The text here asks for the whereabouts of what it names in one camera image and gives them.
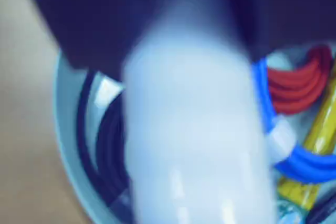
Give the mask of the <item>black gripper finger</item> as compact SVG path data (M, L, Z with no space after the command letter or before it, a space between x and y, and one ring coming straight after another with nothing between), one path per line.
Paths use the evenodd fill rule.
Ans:
M34 0L68 62L120 80L158 0Z
M335 41L335 0L229 0L252 61L276 49Z

